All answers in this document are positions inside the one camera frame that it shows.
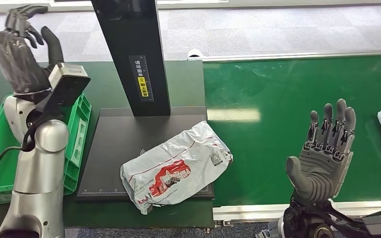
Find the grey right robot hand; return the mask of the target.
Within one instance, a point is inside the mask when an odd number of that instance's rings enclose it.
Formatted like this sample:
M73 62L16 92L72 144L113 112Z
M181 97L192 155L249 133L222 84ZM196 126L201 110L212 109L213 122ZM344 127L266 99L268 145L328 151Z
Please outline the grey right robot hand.
M356 114L344 99L324 106L324 118L318 121L316 111L310 113L306 141L298 157L286 160L286 174L295 192L311 202L335 198L344 183L353 152Z

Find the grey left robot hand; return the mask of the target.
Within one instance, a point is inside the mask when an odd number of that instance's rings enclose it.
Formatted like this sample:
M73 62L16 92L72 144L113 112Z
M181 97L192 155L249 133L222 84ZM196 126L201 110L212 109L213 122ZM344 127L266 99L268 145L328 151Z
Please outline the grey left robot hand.
M15 94L28 95L49 90L49 76L57 63L64 61L58 37L47 27L37 31L29 22L36 14L45 14L44 5L23 5L8 11L0 31L0 69ZM38 65L32 49L47 45L49 64Z

